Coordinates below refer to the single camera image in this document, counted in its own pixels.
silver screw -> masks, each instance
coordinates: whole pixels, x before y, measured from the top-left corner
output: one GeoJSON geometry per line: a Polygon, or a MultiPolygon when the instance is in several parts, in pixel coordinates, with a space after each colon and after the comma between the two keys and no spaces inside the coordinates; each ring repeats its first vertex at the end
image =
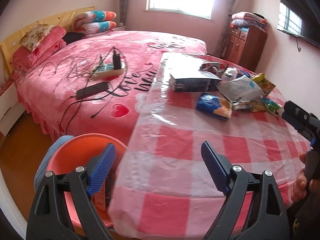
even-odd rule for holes
{"type": "Polygon", "coordinates": [[[84,166],[76,167],[76,172],[82,172],[82,171],[84,171],[84,166]]]}
{"type": "Polygon", "coordinates": [[[266,174],[268,177],[272,176],[272,172],[271,171],[265,171],[264,174],[266,174]]]}
{"type": "Polygon", "coordinates": [[[242,168],[239,165],[235,165],[232,168],[233,168],[234,171],[237,171],[237,172],[242,170],[242,168]]]}
{"type": "Polygon", "coordinates": [[[47,171],[44,175],[46,177],[51,177],[53,175],[53,172],[52,171],[47,171]]]}

floor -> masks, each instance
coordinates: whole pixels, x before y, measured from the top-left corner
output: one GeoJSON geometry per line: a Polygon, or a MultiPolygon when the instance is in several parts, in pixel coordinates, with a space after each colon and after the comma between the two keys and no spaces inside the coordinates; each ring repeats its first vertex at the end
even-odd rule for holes
{"type": "MultiPolygon", "coordinates": [[[[42,133],[31,114],[22,115],[0,149],[0,167],[9,192],[23,217],[28,220],[35,196],[33,179],[52,141],[42,133]]],[[[84,234],[81,228],[76,232],[84,234]]],[[[128,239],[111,232],[116,240],[128,239]]]]}

pink wall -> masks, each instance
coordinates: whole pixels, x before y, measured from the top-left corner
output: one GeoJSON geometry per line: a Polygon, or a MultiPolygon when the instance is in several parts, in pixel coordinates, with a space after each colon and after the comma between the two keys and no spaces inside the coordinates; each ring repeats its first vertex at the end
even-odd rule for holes
{"type": "MultiPolygon", "coordinates": [[[[64,11],[95,6],[98,10],[119,11],[119,0],[11,0],[0,16],[0,42],[37,20],[64,11]]],[[[0,84],[3,83],[0,60],[0,84]]]]}
{"type": "Polygon", "coordinates": [[[207,43],[213,53],[227,20],[227,0],[215,0],[212,20],[172,12],[146,11],[147,0],[130,0],[126,30],[173,33],[207,43]]]}
{"type": "Polygon", "coordinates": [[[265,72],[287,100],[320,116],[320,49],[298,39],[298,52],[295,38],[277,30],[280,0],[252,1],[249,10],[271,25],[257,72],[265,72]]]}

hand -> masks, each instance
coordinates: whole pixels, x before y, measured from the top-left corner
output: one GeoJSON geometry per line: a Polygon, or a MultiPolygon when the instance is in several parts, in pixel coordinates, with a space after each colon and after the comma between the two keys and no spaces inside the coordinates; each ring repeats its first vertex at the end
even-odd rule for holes
{"type": "MultiPolygon", "coordinates": [[[[299,159],[303,163],[306,163],[306,153],[302,152],[299,154],[299,159]]],[[[291,199],[293,202],[298,202],[299,200],[305,198],[307,191],[307,178],[304,175],[304,169],[302,169],[298,175],[297,179],[293,183],[293,189],[291,191],[291,199]]],[[[312,193],[320,194],[320,179],[312,179],[309,184],[309,190],[312,193]]]]}

checkered tablecloth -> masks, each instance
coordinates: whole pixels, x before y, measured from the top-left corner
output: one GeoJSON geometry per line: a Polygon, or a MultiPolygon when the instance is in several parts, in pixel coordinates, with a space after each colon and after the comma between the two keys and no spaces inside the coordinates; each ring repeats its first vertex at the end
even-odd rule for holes
{"type": "MultiPolygon", "coordinates": [[[[233,112],[223,122],[196,111],[200,93],[169,88],[174,57],[178,53],[163,54],[158,77],[120,163],[109,208],[115,230],[141,239],[201,239],[225,200],[201,158],[205,140],[248,172],[271,170],[289,205],[293,181],[303,167],[298,153],[308,149],[308,141],[269,112],[233,112]]],[[[284,104],[277,89],[269,97],[284,104]]],[[[244,223],[250,197],[247,194],[236,229],[244,223]]]]}

